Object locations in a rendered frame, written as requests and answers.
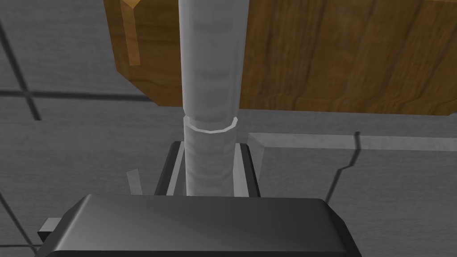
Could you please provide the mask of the brown wooden cupboard door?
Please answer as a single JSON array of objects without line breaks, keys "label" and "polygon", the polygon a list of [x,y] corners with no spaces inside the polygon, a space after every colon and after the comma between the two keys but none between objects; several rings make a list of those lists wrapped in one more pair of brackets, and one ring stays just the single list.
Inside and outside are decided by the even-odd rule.
[{"label": "brown wooden cupboard door", "polygon": [[[182,103],[178,0],[103,0],[117,71]],[[242,109],[457,112],[457,0],[250,0]]]}]

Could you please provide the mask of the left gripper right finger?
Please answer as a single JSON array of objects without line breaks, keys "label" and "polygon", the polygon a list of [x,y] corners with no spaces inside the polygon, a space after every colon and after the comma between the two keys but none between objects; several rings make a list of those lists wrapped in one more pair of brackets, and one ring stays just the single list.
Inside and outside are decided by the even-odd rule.
[{"label": "left gripper right finger", "polygon": [[235,197],[261,197],[250,149],[245,143],[235,144],[233,191]]}]

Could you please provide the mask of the grey cylindrical bar handle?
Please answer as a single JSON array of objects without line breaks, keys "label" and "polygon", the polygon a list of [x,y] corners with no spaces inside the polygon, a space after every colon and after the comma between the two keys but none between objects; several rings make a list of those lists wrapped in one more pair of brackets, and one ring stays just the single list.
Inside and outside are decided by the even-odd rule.
[{"label": "grey cylindrical bar handle", "polygon": [[234,195],[249,0],[179,0],[188,196]]}]

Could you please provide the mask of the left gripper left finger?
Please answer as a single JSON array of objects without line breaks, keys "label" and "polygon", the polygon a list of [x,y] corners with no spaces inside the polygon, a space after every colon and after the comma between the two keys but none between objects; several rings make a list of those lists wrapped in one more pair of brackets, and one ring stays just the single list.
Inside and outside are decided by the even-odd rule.
[{"label": "left gripper left finger", "polygon": [[186,195],[184,142],[171,144],[154,195]]}]

